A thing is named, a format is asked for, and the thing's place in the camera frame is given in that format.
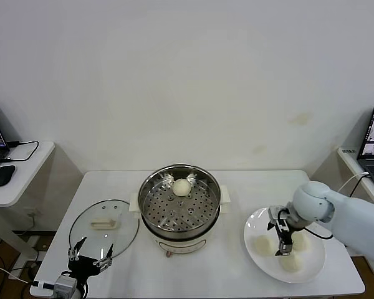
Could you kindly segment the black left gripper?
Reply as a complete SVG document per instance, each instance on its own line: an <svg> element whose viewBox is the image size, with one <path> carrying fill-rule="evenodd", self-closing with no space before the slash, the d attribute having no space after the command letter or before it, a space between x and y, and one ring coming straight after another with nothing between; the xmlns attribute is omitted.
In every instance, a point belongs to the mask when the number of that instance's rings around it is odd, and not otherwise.
<svg viewBox="0 0 374 299"><path fill-rule="evenodd" d="M109 268L112 264L113 244L110 246L106 256L100 260L79 255L86 239L86 237L81 238L68 249L69 276L75 279L88 279L89 277L97 276L97 268Z"/></svg>

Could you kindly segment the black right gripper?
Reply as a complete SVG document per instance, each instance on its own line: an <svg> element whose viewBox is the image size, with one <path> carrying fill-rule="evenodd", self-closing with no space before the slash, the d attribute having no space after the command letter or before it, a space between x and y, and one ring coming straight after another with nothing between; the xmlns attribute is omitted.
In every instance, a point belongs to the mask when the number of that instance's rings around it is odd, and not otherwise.
<svg viewBox="0 0 374 299"><path fill-rule="evenodd" d="M275 228L277 236L279 238L279 245L276 252L276 256L287 256L292 252L293 231L287 223L287 218L284 216L277 216L276 219L270 219L267 225L267 230Z"/></svg>

